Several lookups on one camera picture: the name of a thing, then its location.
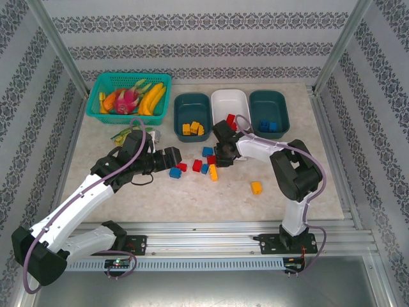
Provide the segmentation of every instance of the plastic container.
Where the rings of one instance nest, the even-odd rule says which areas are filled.
[[[249,104],[243,91],[218,90],[213,92],[211,100],[214,123],[226,120],[229,114],[243,115],[251,122]],[[243,129],[249,128],[246,122],[241,119],[238,119],[238,123]]]
[[[178,139],[182,142],[206,141],[212,131],[212,114],[210,111],[209,97],[202,93],[185,93],[174,100],[173,129]],[[182,125],[184,123],[199,122],[204,128],[202,136],[184,136]]]
[[[139,116],[146,125],[160,125],[163,117],[166,115],[167,107],[169,106],[169,98],[171,96],[172,78],[167,74],[138,74],[124,72],[105,72],[100,74],[96,79],[91,95],[88,99],[86,113],[88,116],[95,117],[103,123],[124,123],[129,124],[130,120],[135,115],[119,115],[119,114],[100,114],[99,93],[104,92],[106,95],[120,88],[131,88],[141,79],[146,79],[141,87],[148,83],[157,84],[160,82],[166,86],[166,93],[160,99],[153,116]]]
[[[250,114],[255,135],[265,139],[280,139],[289,130],[286,99],[278,91],[253,91],[250,94]],[[260,132],[261,120],[277,123],[277,132]]]

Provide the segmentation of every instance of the teal bin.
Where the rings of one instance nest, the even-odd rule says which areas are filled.
[[[255,135],[265,139],[281,139],[289,130],[286,99],[278,91],[253,91],[250,94],[250,116]],[[277,123],[276,132],[259,131],[260,121]]]
[[[139,74],[131,72],[105,72],[100,74],[88,99],[87,115],[97,118],[102,123],[129,124],[130,120],[136,115],[100,114],[99,93],[103,92],[108,96],[108,94],[120,88],[133,87],[141,79],[146,79],[141,87],[148,83],[152,83],[153,86],[160,82],[163,82],[164,86],[166,86],[166,93],[153,111],[153,116],[137,115],[146,125],[160,125],[166,115],[171,96],[172,78],[167,74]]]
[[[199,122],[204,128],[202,136],[184,136],[184,123]],[[206,141],[212,131],[212,110],[210,99],[202,93],[186,93],[177,96],[174,100],[173,130],[182,142]]]

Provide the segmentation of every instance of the cable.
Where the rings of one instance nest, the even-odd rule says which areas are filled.
[[[112,267],[109,267],[109,268],[108,268],[108,271],[107,271],[107,275],[108,275],[108,278],[109,278],[109,279],[114,278],[114,279],[118,280],[118,279],[127,277],[128,275],[132,274],[132,273],[135,271],[135,269],[136,269],[136,266],[137,266],[136,257],[135,257],[134,254],[129,253],[128,251],[99,251],[99,252],[97,252],[97,254],[100,254],[100,253],[101,253],[101,254],[115,254],[115,255],[117,255],[117,254],[122,254],[122,255],[128,255],[128,256],[130,257],[130,259],[131,259],[131,258],[134,259],[134,265],[132,266],[131,270],[129,270],[129,271],[123,273],[123,274],[120,275],[120,276],[112,276],[112,275],[110,275],[109,272],[111,271]]]
[[[152,174],[149,174],[149,175],[151,175],[151,181],[145,182],[144,184],[136,184],[136,183],[134,183],[132,181],[130,183],[133,184],[133,185],[138,185],[140,187],[143,186],[143,185],[151,184],[153,182],[153,175]]]
[[[311,200],[317,198],[324,191],[325,187],[327,186],[327,175],[326,175],[325,170],[324,170],[323,166],[321,165],[321,163],[317,159],[315,159],[312,155],[310,155],[309,153],[307,153],[307,152],[305,152],[305,151],[303,151],[301,149],[298,149],[298,148],[295,148],[295,147],[292,147],[292,146],[288,146],[287,144],[283,144],[283,143],[279,143],[279,142],[275,142],[275,141],[270,141],[269,139],[263,139],[263,138],[259,138],[259,137],[255,136],[255,135],[251,135],[247,131],[244,131],[244,129],[242,129],[242,127],[238,123],[238,118],[242,118],[246,122],[246,124],[249,125],[249,127],[252,128],[251,123],[243,115],[240,115],[240,114],[236,115],[235,122],[236,122],[238,130],[242,134],[247,136],[248,138],[256,140],[256,141],[260,141],[260,142],[262,142],[264,144],[274,145],[274,146],[278,146],[278,147],[285,148],[285,149],[288,149],[288,150],[292,150],[294,152],[298,152],[299,154],[301,154],[304,157],[307,157],[309,160],[311,160],[315,165],[317,165],[317,167],[321,171],[322,185],[321,185],[320,189],[318,191],[316,191],[314,194],[310,194],[310,195],[307,196],[304,211],[302,213],[302,222],[306,225],[306,227],[309,227],[311,229],[319,229],[319,230],[322,231],[322,233],[323,233],[322,245],[321,245],[320,249],[318,250],[317,254],[315,255],[315,257],[313,258],[313,260],[311,261],[311,263],[302,272],[299,272],[297,274],[297,277],[298,277],[299,275],[305,274],[315,264],[318,257],[320,256],[321,252],[323,251],[325,243],[327,241],[327,232],[325,231],[324,228],[322,228],[320,226],[310,225],[307,222],[307,211],[308,211],[308,208],[309,208],[309,204],[310,204]]]
[[[23,285],[24,288],[26,289],[26,292],[28,294],[35,294],[41,289],[41,285],[38,286],[37,289],[31,290],[28,284],[28,263],[31,258],[31,254],[33,253],[33,250],[37,243],[40,241],[41,237],[49,230],[50,226],[53,224],[53,222],[73,203],[75,202],[78,198],[82,197],[86,192],[94,188],[96,185],[100,184],[101,182],[106,181],[107,179],[110,179],[111,177],[121,173],[124,169],[129,167],[132,163],[135,162],[135,160],[139,157],[139,155],[142,152],[142,149],[144,147],[145,141],[146,141],[146,130],[145,130],[145,125],[142,120],[140,120],[138,117],[134,117],[130,121],[130,129],[133,129],[133,122],[138,121],[141,125],[141,130],[143,132],[142,136],[142,143],[141,146],[138,148],[138,151],[136,154],[130,159],[124,166],[122,166],[120,169],[117,169],[116,171],[113,171],[111,174],[105,176],[104,178],[101,178],[100,180],[94,182],[93,184],[87,186],[85,189],[83,189],[81,192],[79,192],[77,195],[75,195],[71,200],[69,200],[62,208],[61,210],[57,211],[56,214],[50,219],[50,221],[43,227],[43,229],[40,231],[40,233],[37,235],[37,237],[34,239],[33,243],[31,243],[27,255],[24,259],[24,265],[23,265]]]

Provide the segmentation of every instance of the red block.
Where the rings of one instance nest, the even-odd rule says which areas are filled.
[[[233,114],[228,115],[228,118],[227,118],[226,121],[227,121],[227,123],[229,124],[230,127],[233,124],[233,122],[235,121],[235,117],[236,117],[236,115],[233,115]]]
[[[187,171],[187,164],[179,163],[178,165],[176,165],[176,168],[180,169],[181,171]]]
[[[207,164],[216,164],[216,156],[215,155],[209,155],[207,157]]]
[[[202,161],[195,160],[194,163],[193,163],[193,167],[192,167],[193,171],[196,171],[196,172],[200,173],[200,169],[202,168],[202,164],[203,164]]]

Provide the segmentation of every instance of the blue block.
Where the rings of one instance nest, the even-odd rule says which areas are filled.
[[[202,168],[200,169],[200,172],[202,174],[207,174],[208,170],[209,170],[209,164],[204,164],[204,165],[202,165]]]
[[[212,147],[203,147],[202,156],[207,158],[209,155],[213,155]]]
[[[268,132],[268,120],[260,120],[259,131],[260,132]]]
[[[169,172],[169,176],[172,178],[179,179],[181,177],[181,170],[178,168],[171,168],[171,171]]]
[[[269,132],[277,132],[277,123],[270,122],[270,125],[268,126],[268,131]]]

